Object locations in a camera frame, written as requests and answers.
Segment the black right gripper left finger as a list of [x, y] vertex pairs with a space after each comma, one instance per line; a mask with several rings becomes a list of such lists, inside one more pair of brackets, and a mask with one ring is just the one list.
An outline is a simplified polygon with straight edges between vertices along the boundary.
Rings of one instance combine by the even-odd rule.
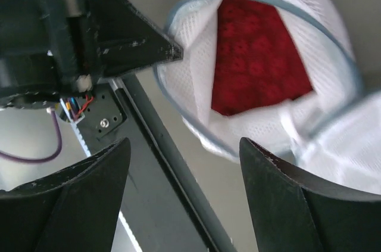
[[1, 251], [111, 251], [131, 158], [127, 138], [1, 191]]

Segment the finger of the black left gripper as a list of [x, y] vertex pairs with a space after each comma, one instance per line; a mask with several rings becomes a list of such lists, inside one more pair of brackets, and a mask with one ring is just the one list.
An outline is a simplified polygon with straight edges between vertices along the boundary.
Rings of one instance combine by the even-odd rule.
[[182, 47], [129, 0], [87, 0], [103, 76], [181, 60]]

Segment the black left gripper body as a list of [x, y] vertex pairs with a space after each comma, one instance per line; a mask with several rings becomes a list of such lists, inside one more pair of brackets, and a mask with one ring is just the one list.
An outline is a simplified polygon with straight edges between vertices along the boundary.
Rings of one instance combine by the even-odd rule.
[[1, 108], [89, 95], [103, 69], [86, 0], [1, 0]]

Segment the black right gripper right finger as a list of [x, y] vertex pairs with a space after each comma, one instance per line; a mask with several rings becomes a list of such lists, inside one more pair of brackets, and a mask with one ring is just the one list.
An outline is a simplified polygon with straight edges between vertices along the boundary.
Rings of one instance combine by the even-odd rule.
[[380, 196], [338, 185], [248, 138], [239, 158], [259, 251], [380, 251]]

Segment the white mesh laundry bag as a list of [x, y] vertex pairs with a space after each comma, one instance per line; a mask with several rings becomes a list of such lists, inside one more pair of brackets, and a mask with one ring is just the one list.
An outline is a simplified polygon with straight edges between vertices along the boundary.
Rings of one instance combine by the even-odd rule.
[[223, 116], [211, 108], [218, 8], [223, 0], [182, 0], [167, 33], [183, 48], [180, 61], [156, 66], [163, 94], [202, 146], [238, 161], [249, 138], [321, 178], [380, 193], [380, 94], [363, 97], [355, 57], [331, 0], [251, 0], [275, 7], [313, 90], [298, 99]]

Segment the red lace bra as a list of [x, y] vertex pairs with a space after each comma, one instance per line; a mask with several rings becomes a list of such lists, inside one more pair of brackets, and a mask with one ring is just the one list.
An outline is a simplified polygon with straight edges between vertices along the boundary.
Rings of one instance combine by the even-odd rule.
[[211, 108], [232, 116], [295, 100], [312, 90], [277, 9], [257, 1], [223, 0]]

